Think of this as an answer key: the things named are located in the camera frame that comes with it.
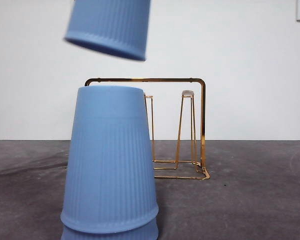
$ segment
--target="blue cup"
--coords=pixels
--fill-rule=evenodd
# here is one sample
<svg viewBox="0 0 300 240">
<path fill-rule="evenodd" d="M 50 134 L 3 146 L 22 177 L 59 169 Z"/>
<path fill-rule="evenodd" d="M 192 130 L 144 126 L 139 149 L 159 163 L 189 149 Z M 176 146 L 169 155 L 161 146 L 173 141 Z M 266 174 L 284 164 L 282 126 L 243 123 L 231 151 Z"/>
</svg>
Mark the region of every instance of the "blue cup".
<svg viewBox="0 0 300 240">
<path fill-rule="evenodd" d="M 61 213 L 63 239 L 77 239 L 68 236 L 80 232 L 93 234 L 94 240 L 115 240 L 123 232 L 158 236 L 157 214 L 144 92 L 126 86 L 79 88 Z"/>
<path fill-rule="evenodd" d="M 154 240 L 158 238 L 156 219 L 144 226 L 116 233 L 98 234 L 86 233 L 63 227 L 61 240 Z"/>
<path fill-rule="evenodd" d="M 65 39 L 123 58 L 146 59 L 150 0 L 76 0 Z"/>
</svg>

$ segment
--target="stacked cups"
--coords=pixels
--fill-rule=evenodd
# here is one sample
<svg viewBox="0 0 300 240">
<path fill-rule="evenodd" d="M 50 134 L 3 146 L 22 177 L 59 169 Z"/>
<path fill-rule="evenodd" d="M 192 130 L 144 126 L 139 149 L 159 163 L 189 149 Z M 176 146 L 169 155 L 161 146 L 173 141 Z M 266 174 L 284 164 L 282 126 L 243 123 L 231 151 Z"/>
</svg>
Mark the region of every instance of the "stacked cups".
<svg viewBox="0 0 300 240">
<path fill-rule="evenodd" d="M 61 240 L 155 240 L 157 213 L 143 91 L 79 88 Z"/>
</svg>

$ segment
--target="gold wire rack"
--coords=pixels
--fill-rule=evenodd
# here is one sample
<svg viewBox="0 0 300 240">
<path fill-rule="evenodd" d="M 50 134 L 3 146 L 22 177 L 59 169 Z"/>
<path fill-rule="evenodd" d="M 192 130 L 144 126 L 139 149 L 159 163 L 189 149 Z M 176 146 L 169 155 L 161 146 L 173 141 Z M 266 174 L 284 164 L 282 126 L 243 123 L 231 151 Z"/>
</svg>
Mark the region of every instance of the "gold wire rack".
<svg viewBox="0 0 300 240">
<path fill-rule="evenodd" d="M 191 160 L 179 160 L 179 147 L 180 147 L 180 126 L 178 132 L 178 140 L 177 140 L 177 152 L 176 152 L 176 159 L 175 160 L 157 160 L 155 158 L 155 145 L 154 145 L 154 125 L 153 125 L 153 97 L 152 96 L 145 96 L 145 104 L 146 98 L 151 99 L 151 111 L 152 111 L 152 155 L 153 161 L 155 163 L 165 163 L 165 164 L 175 164 L 174 167 L 163 167 L 157 168 L 157 170 L 169 169 L 169 170 L 176 170 L 178 168 L 179 163 L 191 163 L 195 165 L 195 172 L 199 173 L 201 176 L 174 176 L 174 175 L 164 175 L 154 176 L 156 179 L 194 179 L 194 180 L 207 180 L 210 178 L 209 172 L 206 168 L 206 146 L 205 146 L 205 125 L 206 125 L 206 84 L 200 78 L 90 78 L 88 79 L 84 86 L 89 86 L 91 83 L 101 83 L 101 82 L 117 82 L 117 83 L 199 83 L 201 85 L 201 119 L 200 119 L 200 161 L 197 161 L 196 157 L 193 157 L 192 154 L 192 147 L 191 147 Z M 181 110 L 183 104 L 184 96 L 182 96 L 181 102 Z M 191 113 L 194 116 L 194 99 L 191 98 Z"/>
</svg>

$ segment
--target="white wall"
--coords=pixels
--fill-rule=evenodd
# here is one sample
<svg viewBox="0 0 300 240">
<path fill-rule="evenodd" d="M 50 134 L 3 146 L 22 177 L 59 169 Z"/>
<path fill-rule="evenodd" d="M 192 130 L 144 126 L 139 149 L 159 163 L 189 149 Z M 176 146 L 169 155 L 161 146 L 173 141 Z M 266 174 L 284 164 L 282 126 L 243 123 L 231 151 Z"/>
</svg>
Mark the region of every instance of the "white wall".
<svg viewBox="0 0 300 240">
<path fill-rule="evenodd" d="M 203 78 L 207 139 L 300 140 L 295 0 L 152 0 L 145 62 L 64 42 L 72 5 L 0 0 L 0 140 L 70 139 L 91 77 Z M 155 96 L 156 138 L 175 139 L 181 90 L 199 87 L 138 86 Z"/>
</svg>

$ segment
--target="ribbed blue cup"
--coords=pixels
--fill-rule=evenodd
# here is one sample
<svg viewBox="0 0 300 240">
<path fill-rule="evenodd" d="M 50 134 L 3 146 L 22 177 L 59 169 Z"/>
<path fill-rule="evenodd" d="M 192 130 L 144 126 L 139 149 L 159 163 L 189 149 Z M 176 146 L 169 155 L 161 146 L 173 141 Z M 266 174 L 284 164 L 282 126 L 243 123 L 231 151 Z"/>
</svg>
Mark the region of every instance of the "ribbed blue cup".
<svg viewBox="0 0 300 240">
<path fill-rule="evenodd" d="M 94 234 L 94 240 L 132 239 L 119 238 L 127 231 L 127 236 L 157 235 L 157 213 L 144 92 L 126 86 L 79 88 L 61 213 L 63 239 L 77 239 L 68 236 L 78 232 Z"/>
<path fill-rule="evenodd" d="M 65 39 L 98 52 L 146 59 L 150 0 L 76 0 Z"/>
<path fill-rule="evenodd" d="M 158 238 L 156 219 L 144 226 L 116 233 L 98 234 L 86 233 L 63 227 L 61 240 L 154 240 Z"/>
</svg>

